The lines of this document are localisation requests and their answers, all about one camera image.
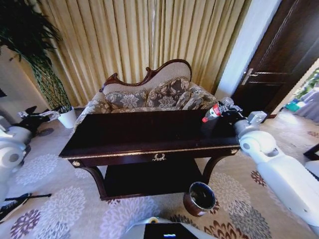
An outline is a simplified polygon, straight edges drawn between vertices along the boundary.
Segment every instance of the floral carpet pattern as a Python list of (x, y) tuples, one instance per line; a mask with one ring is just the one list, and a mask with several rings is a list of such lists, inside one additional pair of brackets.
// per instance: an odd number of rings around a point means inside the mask
[[(32, 140), (25, 164), (10, 178), (8, 197), (52, 196), (29, 199), (0, 224), (1, 239), (119, 239), (134, 223), (152, 216), (190, 224), (219, 239), (316, 238), (279, 201), (253, 160), (240, 151), (214, 168), (209, 186), (216, 196), (215, 207), (197, 218), (184, 208), (183, 193), (100, 201), (91, 175), (58, 157), (71, 130), (58, 121), (43, 124), (40, 131), (46, 128), (54, 130)], [(318, 132), (318, 126), (286, 112), (261, 128), (301, 163), (306, 161), (303, 153), (318, 143), (308, 133)], [(207, 159), (196, 162), (203, 171)]]

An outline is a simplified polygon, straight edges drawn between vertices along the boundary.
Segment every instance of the red bottle label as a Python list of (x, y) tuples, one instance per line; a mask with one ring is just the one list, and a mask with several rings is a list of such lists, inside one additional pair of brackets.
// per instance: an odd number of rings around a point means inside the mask
[(221, 116), (221, 112), (219, 110), (218, 104), (213, 105), (213, 107), (209, 110), (209, 112), (215, 118)]

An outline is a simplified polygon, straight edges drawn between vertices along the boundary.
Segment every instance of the potted plant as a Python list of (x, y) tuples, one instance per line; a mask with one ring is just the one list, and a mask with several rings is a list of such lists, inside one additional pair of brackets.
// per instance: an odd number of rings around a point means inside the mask
[(24, 58), (31, 65), (50, 107), (60, 113), (59, 120), (66, 128), (72, 128), (74, 109), (46, 54), (54, 49), (51, 39), (59, 40), (58, 30), (33, 5), (25, 0), (0, 0), (0, 47), (6, 46), (16, 52), (19, 61)]

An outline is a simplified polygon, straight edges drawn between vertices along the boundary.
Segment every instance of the lower shelf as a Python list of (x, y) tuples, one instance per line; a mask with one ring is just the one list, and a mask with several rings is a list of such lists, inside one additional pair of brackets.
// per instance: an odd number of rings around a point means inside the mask
[(108, 199), (186, 192), (203, 177), (193, 158), (110, 165), (104, 179)]

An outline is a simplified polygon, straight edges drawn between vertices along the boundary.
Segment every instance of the doorway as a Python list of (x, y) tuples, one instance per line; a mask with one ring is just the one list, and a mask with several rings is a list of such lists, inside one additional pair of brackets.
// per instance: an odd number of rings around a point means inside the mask
[(234, 95), (244, 115), (271, 115), (319, 54), (319, 4), (282, 1)]

